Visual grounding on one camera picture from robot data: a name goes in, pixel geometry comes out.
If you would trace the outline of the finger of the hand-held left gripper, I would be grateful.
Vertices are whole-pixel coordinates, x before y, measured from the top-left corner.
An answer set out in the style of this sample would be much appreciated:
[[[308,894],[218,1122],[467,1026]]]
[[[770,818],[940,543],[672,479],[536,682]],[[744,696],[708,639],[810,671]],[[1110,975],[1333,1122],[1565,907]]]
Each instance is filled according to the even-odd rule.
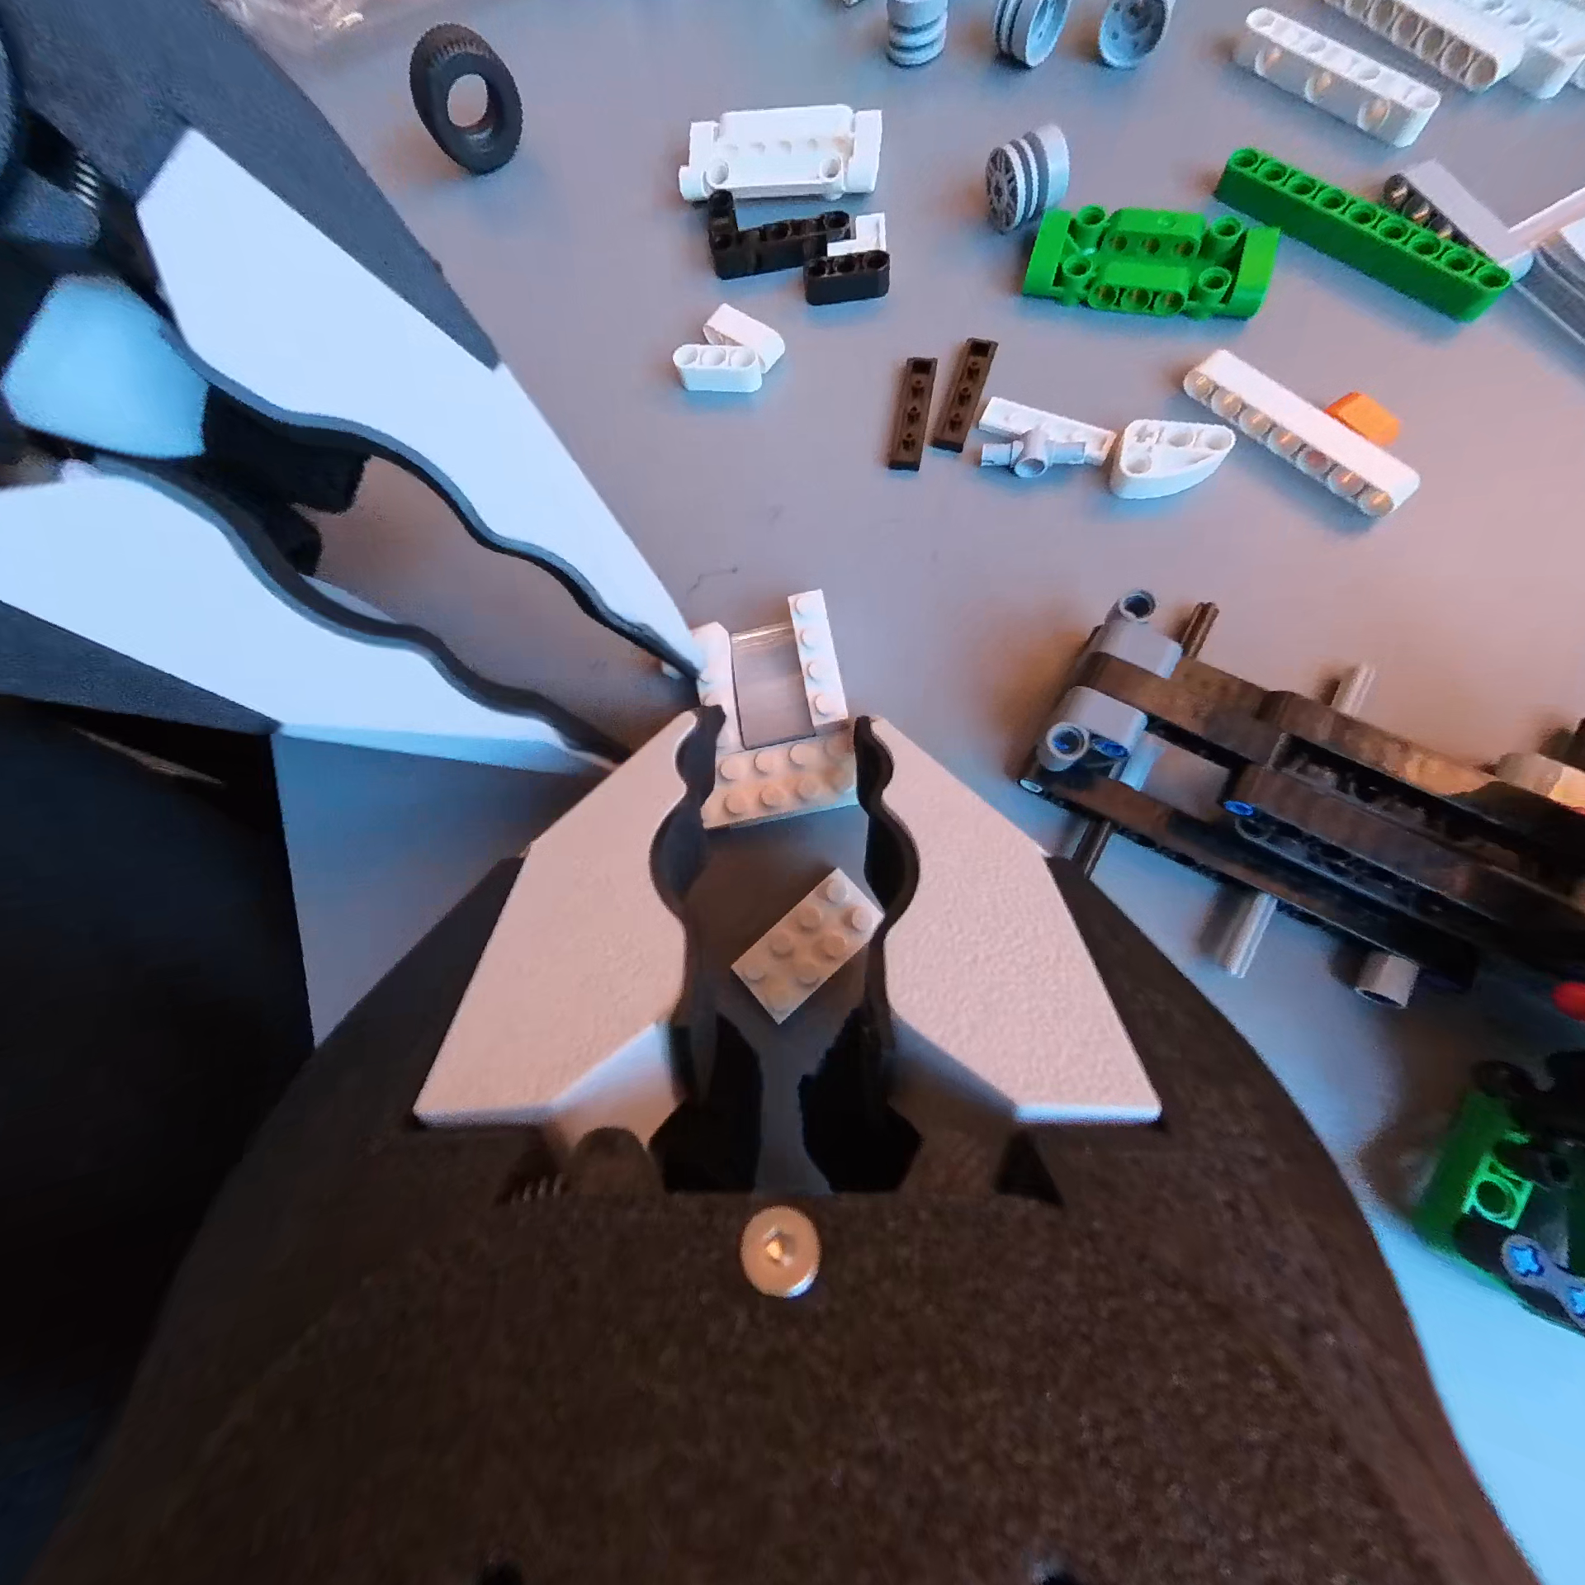
[[[267,716],[287,737],[465,762],[623,762],[625,745],[429,631],[299,573],[161,471],[69,462],[4,488],[4,601]]]
[[[544,567],[604,628],[699,677],[678,603],[504,362],[204,131],[182,131],[135,213],[180,360],[269,420],[403,465],[486,548]]]

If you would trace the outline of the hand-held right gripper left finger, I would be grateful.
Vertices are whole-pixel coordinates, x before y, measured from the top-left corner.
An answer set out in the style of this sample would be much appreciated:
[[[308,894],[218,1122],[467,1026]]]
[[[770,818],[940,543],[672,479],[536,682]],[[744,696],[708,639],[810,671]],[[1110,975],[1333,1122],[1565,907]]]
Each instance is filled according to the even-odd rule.
[[[682,901],[721,707],[691,707],[533,839],[414,1115],[655,1132],[687,1094]]]

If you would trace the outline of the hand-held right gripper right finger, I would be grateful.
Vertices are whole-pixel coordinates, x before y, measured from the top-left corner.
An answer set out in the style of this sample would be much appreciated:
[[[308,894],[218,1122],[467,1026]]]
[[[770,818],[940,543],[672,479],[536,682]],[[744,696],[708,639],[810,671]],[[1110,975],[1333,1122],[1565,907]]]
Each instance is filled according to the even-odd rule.
[[[972,1122],[1157,1120],[1042,845],[886,718],[859,718],[855,752],[884,1096]]]

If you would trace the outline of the white blue lego assembly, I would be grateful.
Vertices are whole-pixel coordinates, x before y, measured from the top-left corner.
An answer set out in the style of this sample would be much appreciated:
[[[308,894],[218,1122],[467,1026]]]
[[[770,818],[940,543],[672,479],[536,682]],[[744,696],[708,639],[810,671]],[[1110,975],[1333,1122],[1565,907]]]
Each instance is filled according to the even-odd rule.
[[[703,654],[701,701],[725,713],[704,826],[853,805],[853,720],[825,592],[791,594],[780,624],[731,633],[708,622],[691,633]]]

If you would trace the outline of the black lego tyre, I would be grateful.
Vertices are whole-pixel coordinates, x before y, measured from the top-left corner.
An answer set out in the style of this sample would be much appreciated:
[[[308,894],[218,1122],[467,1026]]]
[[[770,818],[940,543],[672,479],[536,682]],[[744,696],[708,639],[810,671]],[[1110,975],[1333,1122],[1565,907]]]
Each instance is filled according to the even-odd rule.
[[[470,124],[455,120],[450,92],[465,77],[486,88],[486,109]],[[444,22],[429,28],[410,56],[410,96],[435,143],[472,173],[506,165],[523,139],[523,97],[506,62],[476,30]]]

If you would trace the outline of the short white lego plate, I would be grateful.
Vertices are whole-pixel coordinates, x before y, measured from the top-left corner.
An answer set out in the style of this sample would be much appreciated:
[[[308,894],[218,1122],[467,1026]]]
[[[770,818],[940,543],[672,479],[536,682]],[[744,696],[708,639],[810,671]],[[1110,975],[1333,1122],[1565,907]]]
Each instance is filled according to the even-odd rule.
[[[784,1024],[869,941],[882,907],[835,867],[731,965],[774,1024]]]

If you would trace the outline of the white short lego beam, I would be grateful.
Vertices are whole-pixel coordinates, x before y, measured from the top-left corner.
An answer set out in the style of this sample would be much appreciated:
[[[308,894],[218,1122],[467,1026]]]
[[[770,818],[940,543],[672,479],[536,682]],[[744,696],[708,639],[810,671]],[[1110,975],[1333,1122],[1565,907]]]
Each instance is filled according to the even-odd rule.
[[[733,303],[721,303],[703,326],[704,341],[684,343],[672,365],[686,390],[753,392],[786,356],[786,337]]]

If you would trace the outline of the partly built lego truck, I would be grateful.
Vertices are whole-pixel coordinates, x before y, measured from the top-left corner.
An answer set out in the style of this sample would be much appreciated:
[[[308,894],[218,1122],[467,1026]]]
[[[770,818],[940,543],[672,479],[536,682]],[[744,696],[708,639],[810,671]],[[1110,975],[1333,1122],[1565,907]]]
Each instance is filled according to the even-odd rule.
[[[1203,662],[1135,588],[1080,648],[1020,782],[1293,915],[1467,988],[1491,960],[1584,971],[1582,726],[1469,765],[1355,709]]]

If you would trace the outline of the black lego beam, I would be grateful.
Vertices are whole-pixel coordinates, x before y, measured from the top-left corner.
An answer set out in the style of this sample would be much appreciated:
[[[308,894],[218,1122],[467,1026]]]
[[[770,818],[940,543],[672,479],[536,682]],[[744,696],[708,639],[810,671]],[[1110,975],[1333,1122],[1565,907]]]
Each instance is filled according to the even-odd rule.
[[[884,243],[863,243],[852,211],[831,209],[759,226],[740,226],[729,190],[706,199],[706,241],[723,281],[801,269],[806,303],[816,307],[886,297],[891,256]]]

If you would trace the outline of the white medium lego beam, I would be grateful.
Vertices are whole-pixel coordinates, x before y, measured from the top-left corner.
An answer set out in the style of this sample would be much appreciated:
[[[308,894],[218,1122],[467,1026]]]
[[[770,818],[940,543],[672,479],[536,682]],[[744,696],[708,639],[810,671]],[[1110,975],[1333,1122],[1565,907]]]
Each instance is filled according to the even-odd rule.
[[[880,179],[882,109],[795,105],[727,111],[693,122],[687,162],[680,167],[684,199],[714,192],[750,199],[872,192]]]

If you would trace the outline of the green black lego subassembly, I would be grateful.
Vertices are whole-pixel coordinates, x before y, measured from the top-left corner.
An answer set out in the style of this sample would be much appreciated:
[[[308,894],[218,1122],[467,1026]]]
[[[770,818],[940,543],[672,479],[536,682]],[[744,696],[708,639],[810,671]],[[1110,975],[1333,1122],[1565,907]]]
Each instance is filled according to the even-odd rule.
[[[1584,1330],[1584,1052],[1544,1079],[1514,1062],[1472,1069],[1414,1209],[1435,1248],[1535,1315]]]

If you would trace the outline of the white rounded lego liftarm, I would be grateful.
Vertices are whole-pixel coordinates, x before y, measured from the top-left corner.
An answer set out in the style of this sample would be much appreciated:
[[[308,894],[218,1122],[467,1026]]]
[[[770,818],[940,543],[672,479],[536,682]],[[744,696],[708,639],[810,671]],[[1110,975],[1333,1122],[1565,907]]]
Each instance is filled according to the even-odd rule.
[[[1237,430],[1216,422],[1133,420],[1114,447],[1110,490],[1159,499],[1206,482],[1237,447]]]

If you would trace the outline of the light grey lego connector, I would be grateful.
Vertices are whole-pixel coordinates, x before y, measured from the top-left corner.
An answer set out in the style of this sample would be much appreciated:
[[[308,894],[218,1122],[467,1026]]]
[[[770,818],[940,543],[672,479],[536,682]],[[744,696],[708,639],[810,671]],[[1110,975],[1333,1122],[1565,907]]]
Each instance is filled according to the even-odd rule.
[[[980,465],[1008,469],[1021,481],[1042,479],[1057,465],[1103,465],[1118,445],[1118,431],[1006,397],[986,401],[978,428],[991,435]]]

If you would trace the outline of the black lego plate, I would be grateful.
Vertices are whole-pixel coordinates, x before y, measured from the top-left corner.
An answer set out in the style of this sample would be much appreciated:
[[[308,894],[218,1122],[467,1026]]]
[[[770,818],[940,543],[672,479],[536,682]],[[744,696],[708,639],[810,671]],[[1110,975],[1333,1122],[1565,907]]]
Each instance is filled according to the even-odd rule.
[[[935,448],[963,450],[969,433],[978,424],[986,381],[997,352],[999,341],[989,337],[974,335],[963,343],[931,433]]]
[[[889,469],[920,469],[927,445],[937,375],[938,358],[910,356],[904,360],[886,454],[886,465]]]

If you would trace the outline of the white long lego beam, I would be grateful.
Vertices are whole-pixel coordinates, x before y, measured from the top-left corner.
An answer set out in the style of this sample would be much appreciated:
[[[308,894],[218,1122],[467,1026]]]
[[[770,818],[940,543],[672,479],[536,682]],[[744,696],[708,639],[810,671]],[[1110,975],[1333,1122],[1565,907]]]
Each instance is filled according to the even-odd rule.
[[[1182,388],[1220,422],[1272,450],[1367,518],[1395,513],[1421,486],[1416,467],[1229,348],[1216,348],[1189,367]]]

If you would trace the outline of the green lego beam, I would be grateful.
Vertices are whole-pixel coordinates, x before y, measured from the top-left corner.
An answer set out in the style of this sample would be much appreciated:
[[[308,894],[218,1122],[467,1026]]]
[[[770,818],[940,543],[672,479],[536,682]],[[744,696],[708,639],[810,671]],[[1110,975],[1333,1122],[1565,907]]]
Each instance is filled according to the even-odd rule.
[[[1229,154],[1216,197],[1461,324],[1514,286],[1478,248],[1254,145]]]

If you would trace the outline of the dark grey lego beam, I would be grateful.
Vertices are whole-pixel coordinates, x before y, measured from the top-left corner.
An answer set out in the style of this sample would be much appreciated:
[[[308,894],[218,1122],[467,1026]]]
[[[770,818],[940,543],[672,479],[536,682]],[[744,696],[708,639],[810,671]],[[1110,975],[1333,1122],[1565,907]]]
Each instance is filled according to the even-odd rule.
[[[1391,173],[1380,199],[1410,222],[1493,258],[1516,281],[1533,265],[1533,245],[1437,160]]]

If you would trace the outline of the white holed lego beam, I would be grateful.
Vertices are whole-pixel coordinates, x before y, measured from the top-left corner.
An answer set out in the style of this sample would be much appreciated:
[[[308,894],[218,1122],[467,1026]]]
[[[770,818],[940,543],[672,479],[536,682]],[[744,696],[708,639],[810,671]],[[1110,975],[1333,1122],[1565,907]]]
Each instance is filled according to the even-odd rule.
[[[1510,82],[1548,101],[1580,79],[1584,62],[1584,7],[1567,1],[1478,1],[1476,9],[1520,30],[1523,54]]]
[[[1523,30],[1455,1],[1325,1],[1469,92],[1486,92],[1523,60]]]
[[[1269,5],[1246,14],[1235,58],[1265,82],[1389,147],[1414,145],[1440,107],[1437,88]]]

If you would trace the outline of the person's torso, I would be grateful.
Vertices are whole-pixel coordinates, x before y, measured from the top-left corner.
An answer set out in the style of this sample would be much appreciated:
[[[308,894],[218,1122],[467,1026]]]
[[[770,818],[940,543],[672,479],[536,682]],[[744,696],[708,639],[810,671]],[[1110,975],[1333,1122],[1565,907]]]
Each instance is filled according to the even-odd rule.
[[[48,1545],[310,1052],[272,741],[4,699],[4,1581]]]

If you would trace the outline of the green lego frame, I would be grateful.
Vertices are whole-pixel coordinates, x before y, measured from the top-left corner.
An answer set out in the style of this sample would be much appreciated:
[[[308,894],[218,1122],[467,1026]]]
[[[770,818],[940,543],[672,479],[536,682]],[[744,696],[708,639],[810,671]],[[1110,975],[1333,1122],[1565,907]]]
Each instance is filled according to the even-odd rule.
[[[1237,214],[1084,205],[1052,209],[1023,296],[1148,318],[1252,318],[1276,273],[1282,230]]]

